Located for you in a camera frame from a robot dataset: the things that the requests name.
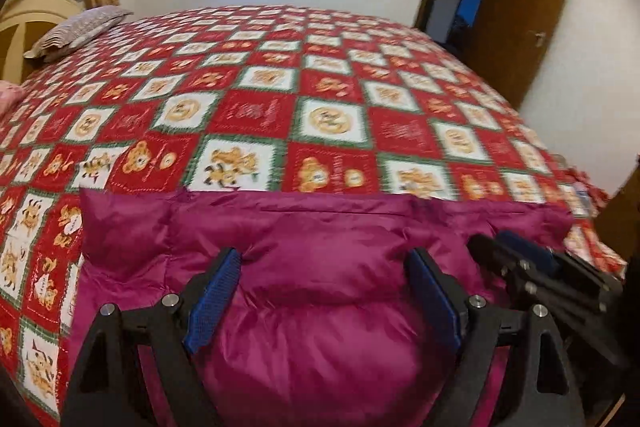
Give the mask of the magenta puffer jacket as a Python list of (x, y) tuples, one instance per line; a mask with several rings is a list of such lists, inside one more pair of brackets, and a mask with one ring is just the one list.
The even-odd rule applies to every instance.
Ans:
[(510, 230), (559, 248), (573, 223), (561, 206), (385, 194), (85, 189), (79, 207), (71, 359), (103, 303), (152, 305), (219, 251), (241, 253), (232, 303), (195, 359), (228, 426), (419, 425), (452, 354), (409, 291), (408, 251), (426, 249), (468, 293), (503, 303), (468, 238)]

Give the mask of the red patchwork bear bedspread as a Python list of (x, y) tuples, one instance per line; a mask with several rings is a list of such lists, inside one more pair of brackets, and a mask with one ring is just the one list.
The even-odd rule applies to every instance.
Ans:
[(58, 423), (82, 262), (78, 192), (378, 192), (551, 202), (615, 273), (564, 169), (515, 109), (419, 31), (294, 6), (121, 24), (33, 72), (1, 119), (1, 363)]

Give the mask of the pink pillow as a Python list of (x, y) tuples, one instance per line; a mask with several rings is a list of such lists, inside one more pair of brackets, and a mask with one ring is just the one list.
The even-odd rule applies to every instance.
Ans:
[(0, 81), (0, 117), (6, 115), (9, 110), (26, 96), (25, 89), (19, 84), (6, 80)]

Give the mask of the grey patterned pillow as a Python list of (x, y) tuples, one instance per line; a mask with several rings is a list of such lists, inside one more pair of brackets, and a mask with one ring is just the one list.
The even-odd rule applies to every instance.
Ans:
[(130, 10), (118, 5), (103, 5), (81, 12), (49, 30), (23, 57), (25, 60), (53, 62), (79, 50), (131, 14)]

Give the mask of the brown wooden door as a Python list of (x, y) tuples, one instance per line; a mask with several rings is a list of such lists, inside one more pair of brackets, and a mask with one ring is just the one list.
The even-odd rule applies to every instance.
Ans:
[(518, 109), (548, 50), (565, 0), (480, 0), (462, 60)]

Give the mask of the cream wooden headboard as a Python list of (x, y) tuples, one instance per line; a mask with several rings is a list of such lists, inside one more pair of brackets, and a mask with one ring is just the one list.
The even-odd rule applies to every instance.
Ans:
[(63, 20), (85, 8), (75, 0), (20, 0), (1, 17), (1, 79), (21, 84), (35, 69), (37, 60), (26, 60), (38, 39)]

